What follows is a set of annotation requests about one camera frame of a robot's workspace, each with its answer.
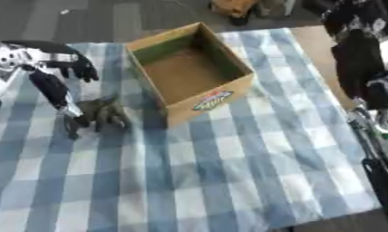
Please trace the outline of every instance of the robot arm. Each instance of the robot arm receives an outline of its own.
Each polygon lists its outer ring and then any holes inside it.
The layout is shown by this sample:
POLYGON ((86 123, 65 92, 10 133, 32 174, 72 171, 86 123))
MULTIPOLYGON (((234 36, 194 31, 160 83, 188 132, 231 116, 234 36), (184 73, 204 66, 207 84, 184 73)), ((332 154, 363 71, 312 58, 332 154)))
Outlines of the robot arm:
POLYGON ((46 65, 51 68, 59 68, 65 78, 69 77, 68 69, 73 69, 75 76, 84 79, 86 82, 91 80, 98 81, 97 72, 87 57, 82 55, 77 50, 70 46, 60 43, 52 43, 47 41, 3 41, 5 44, 22 46, 28 49, 40 50, 43 53, 49 54, 69 54, 74 59, 71 61, 63 61, 60 57, 54 55, 50 60, 45 61, 46 65))
POLYGON ((36 70, 29 76, 31 82, 58 111, 70 116, 83 127, 90 123, 73 101, 67 87, 54 75, 36 70))
POLYGON ((90 82, 98 80, 92 63, 78 51, 59 43, 11 41, 0 42, 0 98, 10 83, 23 70, 29 72, 30 81, 58 111, 74 118, 81 126, 89 126, 82 111, 73 102, 67 87, 53 75, 52 68, 58 68, 64 77, 68 69, 90 82))

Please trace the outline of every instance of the cardboard box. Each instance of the cardboard box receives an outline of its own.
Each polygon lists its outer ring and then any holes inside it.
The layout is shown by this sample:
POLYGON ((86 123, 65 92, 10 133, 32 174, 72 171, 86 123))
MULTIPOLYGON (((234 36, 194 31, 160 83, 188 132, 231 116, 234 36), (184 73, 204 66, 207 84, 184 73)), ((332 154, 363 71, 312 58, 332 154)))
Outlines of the cardboard box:
POLYGON ((243 96, 253 72, 203 23, 127 43, 167 126, 243 96))

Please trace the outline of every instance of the gray toy dinosaur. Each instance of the gray toy dinosaur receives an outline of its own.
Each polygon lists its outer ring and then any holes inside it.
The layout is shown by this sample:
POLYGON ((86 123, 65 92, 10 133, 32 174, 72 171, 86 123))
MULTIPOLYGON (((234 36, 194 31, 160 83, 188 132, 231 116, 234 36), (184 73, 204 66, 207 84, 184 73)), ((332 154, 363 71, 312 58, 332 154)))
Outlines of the gray toy dinosaur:
MULTIPOLYGON (((101 131, 104 123, 117 123, 123 128, 128 125, 128 117, 126 116, 121 101, 118 95, 111 97, 110 99, 96 99, 92 101, 80 101, 77 102, 77 106, 82 110, 85 117, 89 122, 95 121, 95 131, 101 131)), ((71 117, 64 115, 64 127, 69 134, 69 138, 77 140, 79 135, 77 134, 80 126, 71 117)))

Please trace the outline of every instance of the wire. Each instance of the wire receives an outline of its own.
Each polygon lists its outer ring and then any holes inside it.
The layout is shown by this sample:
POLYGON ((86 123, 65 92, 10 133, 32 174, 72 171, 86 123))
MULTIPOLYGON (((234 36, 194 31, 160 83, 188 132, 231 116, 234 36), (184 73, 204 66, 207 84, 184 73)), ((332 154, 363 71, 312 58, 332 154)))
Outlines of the wire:
POLYGON ((165 2, 165 3, 174 3, 176 5, 179 5, 179 6, 182 6, 183 8, 186 8, 186 10, 191 14, 193 15, 194 17, 198 18, 198 16, 190 9, 191 7, 189 7, 188 5, 186 4, 183 4, 181 1, 179 0, 161 0, 162 2, 165 2))

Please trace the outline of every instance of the floor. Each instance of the floor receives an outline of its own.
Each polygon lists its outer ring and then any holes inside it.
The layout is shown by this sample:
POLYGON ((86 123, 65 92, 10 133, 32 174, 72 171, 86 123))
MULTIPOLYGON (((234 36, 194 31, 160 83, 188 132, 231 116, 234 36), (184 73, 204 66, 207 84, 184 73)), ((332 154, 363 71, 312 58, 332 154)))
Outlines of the floor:
MULTIPOLYGON (((129 42, 184 24, 202 21, 216 32, 295 27, 298 42, 313 60, 335 96, 348 109, 351 102, 336 81, 332 42, 319 21, 299 1, 291 16, 253 19, 244 27, 228 25, 211 14, 208 0, 0 0, 1 39, 40 39, 62 43, 129 42)), ((381 210, 296 227, 296 232, 388 232, 381 210)))

